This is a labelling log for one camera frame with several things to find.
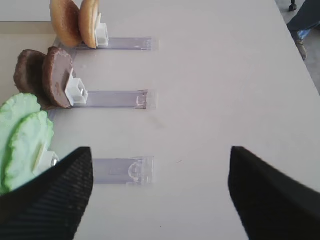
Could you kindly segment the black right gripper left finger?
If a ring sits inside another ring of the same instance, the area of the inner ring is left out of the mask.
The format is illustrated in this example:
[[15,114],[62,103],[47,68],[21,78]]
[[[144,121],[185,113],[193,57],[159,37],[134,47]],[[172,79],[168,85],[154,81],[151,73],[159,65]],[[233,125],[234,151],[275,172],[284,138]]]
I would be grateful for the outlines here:
[[72,240],[94,185],[90,147],[0,197],[2,240]]

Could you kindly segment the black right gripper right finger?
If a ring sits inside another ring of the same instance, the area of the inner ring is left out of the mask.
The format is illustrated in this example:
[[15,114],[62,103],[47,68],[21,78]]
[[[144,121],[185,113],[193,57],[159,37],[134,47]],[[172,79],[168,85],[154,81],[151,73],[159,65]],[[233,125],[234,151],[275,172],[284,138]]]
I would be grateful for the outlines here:
[[241,146],[231,149],[228,190],[250,240],[318,240],[320,194]]

